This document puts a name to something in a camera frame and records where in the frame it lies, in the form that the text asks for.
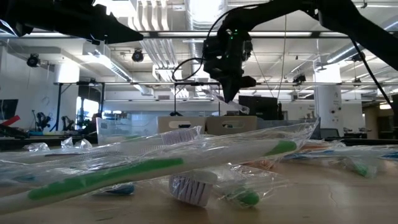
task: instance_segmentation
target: column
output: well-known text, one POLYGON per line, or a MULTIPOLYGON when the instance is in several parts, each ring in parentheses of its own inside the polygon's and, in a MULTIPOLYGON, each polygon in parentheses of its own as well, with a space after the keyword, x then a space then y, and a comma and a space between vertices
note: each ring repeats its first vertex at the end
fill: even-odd
MULTIPOLYGON (((340 83, 340 66, 337 64, 315 67, 314 82, 340 83)), ((344 136, 339 85, 320 85, 315 87, 315 111, 321 117, 321 128, 337 129, 340 137, 344 136)))
MULTIPOLYGON (((75 83, 79 81, 80 68, 76 63, 63 63, 60 65, 55 65, 54 73, 56 82, 75 83)), ((64 84, 62 86, 62 91, 59 129, 62 129, 62 116, 68 116, 70 119, 76 119, 76 100, 79 92, 79 86, 69 86, 68 84, 64 84)))

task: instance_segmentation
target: red object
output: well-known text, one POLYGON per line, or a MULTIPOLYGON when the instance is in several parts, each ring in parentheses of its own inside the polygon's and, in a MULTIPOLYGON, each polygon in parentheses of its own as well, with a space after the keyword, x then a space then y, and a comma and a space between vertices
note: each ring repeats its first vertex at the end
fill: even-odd
POLYGON ((4 126, 10 126, 12 124, 14 124, 15 122, 19 121, 21 118, 17 115, 17 116, 13 116, 11 119, 9 119, 8 121, 5 121, 2 123, 2 125, 4 126))

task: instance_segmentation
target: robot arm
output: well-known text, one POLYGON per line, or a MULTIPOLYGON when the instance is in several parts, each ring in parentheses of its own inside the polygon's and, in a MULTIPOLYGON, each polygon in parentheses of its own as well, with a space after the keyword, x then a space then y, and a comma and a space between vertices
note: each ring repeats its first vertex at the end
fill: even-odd
POLYGON ((0 30, 22 37, 34 28, 56 31, 107 44, 142 40, 144 37, 120 24, 106 7, 94 0, 1 0, 0 30))
POLYGON ((242 77, 242 62, 247 59, 248 45, 251 46, 248 32, 263 22, 299 10, 320 21, 323 27, 348 35, 398 70, 398 39, 364 18, 351 0, 273 0, 252 9, 232 9, 217 37, 206 39, 204 71, 221 83, 226 102, 240 88, 255 85, 254 79, 242 77))

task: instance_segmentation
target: table surface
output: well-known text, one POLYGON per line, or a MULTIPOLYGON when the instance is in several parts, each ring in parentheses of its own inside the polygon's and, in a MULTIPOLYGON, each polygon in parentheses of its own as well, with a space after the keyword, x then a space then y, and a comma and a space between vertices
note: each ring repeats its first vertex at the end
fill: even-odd
POLYGON ((193 207, 153 189, 135 195, 85 195, 0 216, 0 223, 397 223, 398 178, 365 179, 353 172, 279 164, 290 180, 255 208, 234 208, 215 198, 193 207))

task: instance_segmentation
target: person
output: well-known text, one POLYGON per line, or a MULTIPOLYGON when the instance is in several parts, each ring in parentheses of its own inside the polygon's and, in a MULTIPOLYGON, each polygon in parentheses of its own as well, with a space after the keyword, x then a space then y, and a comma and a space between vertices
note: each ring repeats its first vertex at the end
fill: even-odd
POLYGON ((102 118, 101 113, 95 113, 93 114, 93 116, 91 117, 91 121, 90 123, 87 125, 87 127, 85 129, 83 129, 80 134, 91 134, 93 132, 97 132, 97 118, 102 118))

